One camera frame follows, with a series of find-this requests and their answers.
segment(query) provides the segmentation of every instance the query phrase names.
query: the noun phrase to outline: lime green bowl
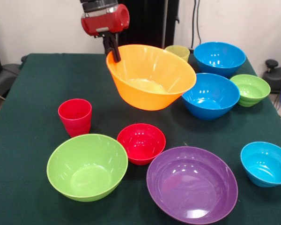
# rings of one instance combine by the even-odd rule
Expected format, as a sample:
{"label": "lime green bowl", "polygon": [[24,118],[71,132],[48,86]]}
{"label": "lime green bowl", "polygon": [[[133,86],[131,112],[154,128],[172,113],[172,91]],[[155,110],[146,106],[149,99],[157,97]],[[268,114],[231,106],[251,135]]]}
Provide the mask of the lime green bowl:
{"label": "lime green bowl", "polygon": [[52,153],[47,176],[66,197],[92,202],[111,193],[127,167],[127,153],[119,142],[108,136],[88,134],[67,140]]}
{"label": "lime green bowl", "polygon": [[266,98],[271,92],[270,85],[262,78],[254,75],[240,74],[233,76],[230,80],[240,91],[238,104],[241,106],[253,106]]}

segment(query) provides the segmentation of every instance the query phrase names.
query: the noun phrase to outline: green tablecloth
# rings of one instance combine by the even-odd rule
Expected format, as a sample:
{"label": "green tablecloth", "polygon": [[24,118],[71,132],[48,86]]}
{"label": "green tablecloth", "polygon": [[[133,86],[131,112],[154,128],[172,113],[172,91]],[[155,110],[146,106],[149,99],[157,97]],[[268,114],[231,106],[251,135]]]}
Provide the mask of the green tablecloth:
{"label": "green tablecloth", "polygon": [[[246,61],[238,73],[254,71]],[[216,224],[281,225],[281,186],[253,185],[239,158],[249,142],[281,146],[281,120],[268,98],[250,108],[236,105],[213,121],[193,117],[180,99],[161,111],[142,111],[120,98],[105,56],[95,54],[29,55],[0,112],[0,224],[181,224],[151,199],[148,166],[129,164],[115,191],[97,202],[75,202],[51,187],[47,160],[69,139],[57,108],[70,98],[92,103],[91,133],[116,138],[129,124],[150,123],[165,133],[166,149],[196,146],[222,158],[236,176],[239,195],[233,211]]]}

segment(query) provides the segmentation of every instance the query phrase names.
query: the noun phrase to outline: light blue bowl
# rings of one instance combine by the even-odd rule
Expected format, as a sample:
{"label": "light blue bowl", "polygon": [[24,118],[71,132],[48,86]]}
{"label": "light blue bowl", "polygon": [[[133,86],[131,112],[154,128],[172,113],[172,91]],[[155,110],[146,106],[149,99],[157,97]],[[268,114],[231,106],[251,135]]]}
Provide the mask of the light blue bowl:
{"label": "light blue bowl", "polygon": [[206,42],[193,52],[202,73],[231,77],[245,62],[245,53],[234,45]]}
{"label": "light blue bowl", "polygon": [[197,74],[195,86],[182,95],[186,108],[201,120],[213,120],[228,112],[240,98],[238,87],[216,74]]}
{"label": "light blue bowl", "polygon": [[267,142],[243,147],[240,159],[250,180],[259,187],[281,185],[281,148]]}

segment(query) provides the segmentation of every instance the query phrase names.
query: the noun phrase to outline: black knob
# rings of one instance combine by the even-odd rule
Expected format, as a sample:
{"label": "black knob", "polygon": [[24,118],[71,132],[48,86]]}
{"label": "black knob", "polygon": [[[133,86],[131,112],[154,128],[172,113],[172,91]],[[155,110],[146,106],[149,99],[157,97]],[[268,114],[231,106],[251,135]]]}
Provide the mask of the black knob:
{"label": "black knob", "polygon": [[279,63],[276,60],[267,60],[266,61],[266,66],[269,69],[274,69],[275,67],[277,67],[279,65]]}

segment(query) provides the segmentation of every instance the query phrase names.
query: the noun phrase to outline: bowl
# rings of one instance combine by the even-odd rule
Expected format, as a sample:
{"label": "bowl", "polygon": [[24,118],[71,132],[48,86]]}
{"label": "bowl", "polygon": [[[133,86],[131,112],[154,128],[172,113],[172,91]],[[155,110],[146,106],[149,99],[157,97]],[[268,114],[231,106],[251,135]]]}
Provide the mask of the bowl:
{"label": "bowl", "polygon": [[186,146],[166,150],[151,162],[147,187],[159,208],[188,224],[221,220],[238,194],[232,171],[219,157]]}
{"label": "bowl", "polygon": [[201,120],[213,120],[227,113],[239,100],[237,86],[215,74],[197,74],[195,86],[182,95],[186,108]]}
{"label": "bowl", "polygon": [[268,188],[281,185],[281,148],[267,142],[252,142],[243,147],[240,158],[250,180]]}
{"label": "bowl", "polygon": [[193,52],[202,73],[231,77],[245,62],[245,53],[234,45],[206,42]]}
{"label": "bowl", "polygon": [[143,110],[169,106],[196,83],[193,68],[175,54],[147,45],[118,48],[121,61],[110,52],[106,63],[120,96]]}
{"label": "bowl", "polygon": [[163,132],[150,124],[137,123],[124,128],[118,135],[131,163],[149,164],[165,147]]}
{"label": "bowl", "polygon": [[230,78],[240,91],[238,104],[250,107],[265,99],[271,92],[270,85],[260,77],[240,74]]}
{"label": "bowl", "polygon": [[175,55],[179,56],[180,58],[188,62],[190,51],[188,50],[187,47],[181,45],[170,45],[166,47],[165,50],[174,53]]}
{"label": "bowl", "polygon": [[108,136],[87,134],[67,140],[52,153],[47,176],[64,196],[92,202],[111,193],[127,167],[127,154],[119,142]]}

